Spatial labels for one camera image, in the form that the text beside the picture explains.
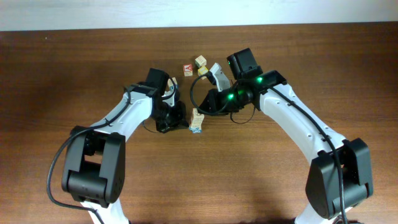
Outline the blue side block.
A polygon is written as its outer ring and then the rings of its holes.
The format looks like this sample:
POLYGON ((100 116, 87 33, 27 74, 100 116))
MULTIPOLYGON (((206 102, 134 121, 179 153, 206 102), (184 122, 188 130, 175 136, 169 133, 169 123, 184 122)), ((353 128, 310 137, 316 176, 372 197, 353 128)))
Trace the blue side block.
POLYGON ((190 130, 192 133, 201 133, 201 132, 202 132, 202 129, 201 129, 201 128, 189 128, 189 130, 190 130))
POLYGON ((201 129, 201 123, 191 123, 190 129, 201 129))

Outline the green animal wooden block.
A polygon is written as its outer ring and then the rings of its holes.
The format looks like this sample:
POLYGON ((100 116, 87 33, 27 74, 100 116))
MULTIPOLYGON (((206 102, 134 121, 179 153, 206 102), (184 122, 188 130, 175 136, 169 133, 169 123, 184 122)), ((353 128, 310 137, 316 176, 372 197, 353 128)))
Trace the green animal wooden block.
POLYGON ((203 114, 192 114, 191 122, 193 122, 193 123, 197 123, 197 122, 201 123, 204 120, 204 118, 205 118, 205 115, 203 115, 203 114))

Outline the red E wooden block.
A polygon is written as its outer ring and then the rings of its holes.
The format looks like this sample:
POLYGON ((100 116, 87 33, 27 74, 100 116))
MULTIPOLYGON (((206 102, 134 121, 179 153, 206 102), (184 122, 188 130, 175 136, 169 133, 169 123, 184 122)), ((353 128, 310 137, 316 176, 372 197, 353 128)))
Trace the red E wooden block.
POLYGON ((191 123, 201 123, 202 124, 203 119, 192 119, 191 123))

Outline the red six wooden block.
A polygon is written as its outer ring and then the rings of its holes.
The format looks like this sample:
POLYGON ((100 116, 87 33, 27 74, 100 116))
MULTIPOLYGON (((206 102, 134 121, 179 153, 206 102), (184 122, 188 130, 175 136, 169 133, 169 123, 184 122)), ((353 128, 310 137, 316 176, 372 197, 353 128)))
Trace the red six wooden block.
POLYGON ((201 117, 202 114, 198 112, 198 110, 196 108, 192 109, 192 117, 193 118, 199 118, 201 117))

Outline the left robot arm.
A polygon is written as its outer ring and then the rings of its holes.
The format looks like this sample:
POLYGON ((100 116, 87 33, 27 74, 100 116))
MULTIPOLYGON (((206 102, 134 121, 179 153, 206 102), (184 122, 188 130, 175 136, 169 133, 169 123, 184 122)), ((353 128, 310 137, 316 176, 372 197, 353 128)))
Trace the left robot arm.
POLYGON ((126 143, 147 118, 167 133, 188 127, 185 104, 176 87, 166 90, 171 77, 150 69, 143 82, 125 89, 122 100, 89 128, 75 126, 67 145, 62 189, 80 202, 94 223, 129 223, 119 196, 126 167, 126 143))

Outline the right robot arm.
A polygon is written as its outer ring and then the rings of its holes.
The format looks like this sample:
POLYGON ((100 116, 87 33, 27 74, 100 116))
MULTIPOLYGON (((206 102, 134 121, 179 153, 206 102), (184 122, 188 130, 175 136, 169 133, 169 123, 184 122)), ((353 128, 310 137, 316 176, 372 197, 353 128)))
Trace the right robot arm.
POLYGON ((370 150, 360 138, 347 140, 318 118, 276 70, 263 72, 251 49, 227 58, 235 82, 218 64, 204 73, 212 85, 196 108, 210 116, 262 111, 293 140, 310 164, 305 186, 308 205, 294 223, 349 223, 346 213, 373 195, 370 150))

